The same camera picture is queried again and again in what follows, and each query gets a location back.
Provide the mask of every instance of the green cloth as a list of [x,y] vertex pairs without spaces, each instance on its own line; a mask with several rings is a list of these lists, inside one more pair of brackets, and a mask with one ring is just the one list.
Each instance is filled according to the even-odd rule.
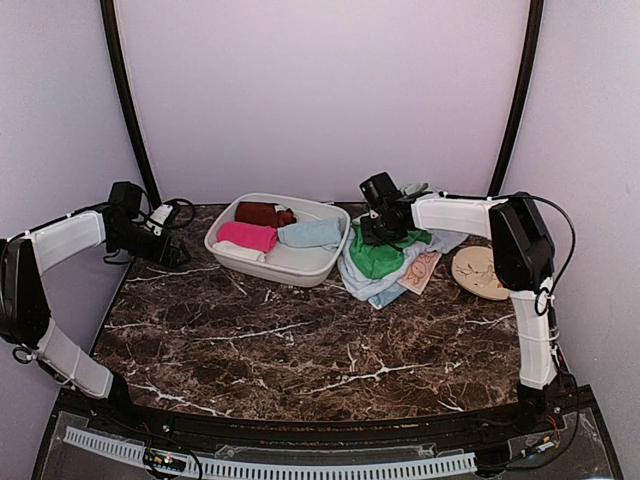
[[[384,278],[390,273],[399,270],[404,263],[404,254],[389,245],[366,245],[362,238],[362,229],[359,223],[353,223],[355,238],[349,252],[353,263],[362,274],[371,279]],[[407,238],[394,243],[398,248],[405,249],[416,242],[431,243],[431,235],[424,230],[413,230]]]

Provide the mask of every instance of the white plastic bin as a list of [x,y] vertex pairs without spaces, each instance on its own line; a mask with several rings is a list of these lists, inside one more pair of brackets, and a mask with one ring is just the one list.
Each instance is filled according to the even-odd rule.
[[[343,221],[340,223],[343,227],[343,232],[340,245],[335,252],[331,252],[322,247],[291,248],[278,242],[276,247],[267,254],[264,263],[214,252],[211,248],[218,241],[218,230],[225,223],[234,221],[236,207],[240,202],[278,203],[285,208],[293,210],[299,223],[327,218],[342,218]],[[249,193],[238,198],[222,212],[222,215],[216,219],[207,232],[204,245],[223,266],[232,270],[298,287],[315,287],[327,278],[335,265],[338,255],[340,255],[347,241],[350,223],[349,214],[333,205],[267,193]]]

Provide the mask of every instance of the light blue cloth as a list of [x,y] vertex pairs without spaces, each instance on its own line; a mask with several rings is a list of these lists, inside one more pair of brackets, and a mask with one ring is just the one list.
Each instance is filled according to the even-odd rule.
[[336,217],[317,222],[292,223],[278,229],[278,240],[293,248],[325,247],[335,250],[340,245],[344,231],[340,220]]
[[355,238],[355,233],[350,228],[347,243],[338,257],[338,270],[347,291],[358,300],[369,301],[377,309],[383,308],[406,290],[396,282],[407,273],[416,258],[425,252],[449,253],[467,238],[466,234],[458,232],[445,230],[428,230],[428,232],[431,234],[431,243],[429,245],[424,242],[416,242],[405,248],[403,250],[404,262],[402,267],[386,277],[376,280],[365,277],[353,263],[350,247]]
[[368,302],[373,306],[373,308],[380,310],[381,308],[389,305],[406,291],[406,287],[403,287],[398,282],[396,282],[386,290],[380,292],[378,295],[374,295],[373,297],[371,297]]

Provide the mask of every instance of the white cable tray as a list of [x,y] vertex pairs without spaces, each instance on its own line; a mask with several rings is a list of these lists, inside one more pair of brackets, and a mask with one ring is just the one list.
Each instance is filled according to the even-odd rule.
[[[122,437],[107,436],[93,431],[67,427],[65,443],[89,452],[140,468],[145,446],[142,442]],[[175,458],[187,462],[182,473],[185,478],[198,478],[198,467],[193,458],[171,452]],[[370,465],[301,466],[244,463],[198,456],[202,464],[203,479],[247,480],[422,480],[443,478],[476,472],[475,454],[465,453],[425,460]],[[175,471],[159,471],[175,474]]]

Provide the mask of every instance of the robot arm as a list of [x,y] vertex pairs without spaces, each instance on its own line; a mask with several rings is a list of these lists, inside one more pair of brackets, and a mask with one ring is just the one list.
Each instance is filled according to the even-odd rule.
[[557,327],[547,305],[553,286],[554,245],[526,194],[503,199],[430,193],[406,197],[386,173],[360,185],[375,211],[362,219],[365,242],[384,244],[409,229],[441,229],[492,241],[498,279],[510,292],[520,342],[520,384],[542,391],[556,377]]
[[82,351],[51,318],[41,276],[72,256],[106,243],[107,252],[127,250],[169,268],[186,263],[184,244],[172,245],[161,228],[173,207],[161,206],[136,222],[142,190],[128,182],[113,186],[109,202],[0,241],[0,336],[18,345],[14,358],[38,363],[91,398],[130,402],[126,383]]

